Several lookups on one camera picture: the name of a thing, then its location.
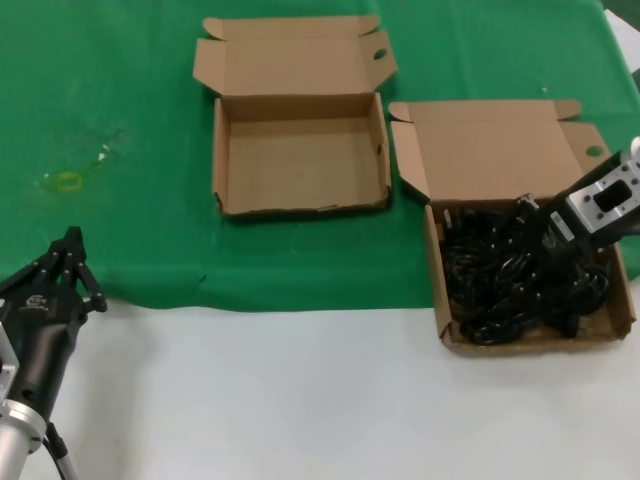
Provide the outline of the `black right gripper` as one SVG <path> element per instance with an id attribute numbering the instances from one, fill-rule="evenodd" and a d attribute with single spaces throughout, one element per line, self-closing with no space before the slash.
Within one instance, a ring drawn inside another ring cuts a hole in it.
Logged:
<path id="1" fill-rule="evenodd" d="M 572 263 L 639 233 L 639 153 L 618 151 L 537 214 L 537 240 L 553 262 Z"/>

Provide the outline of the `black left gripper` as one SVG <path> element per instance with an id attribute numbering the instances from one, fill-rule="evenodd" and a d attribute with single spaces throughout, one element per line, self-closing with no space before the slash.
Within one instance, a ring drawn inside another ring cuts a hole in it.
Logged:
<path id="1" fill-rule="evenodd" d="M 43 255 L 3 280 L 1 299 L 1 365 L 17 369 L 6 398 L 49 416 L 87 313 L 108 310 L 84 263 L 81 228 L 69 227 Z"/>

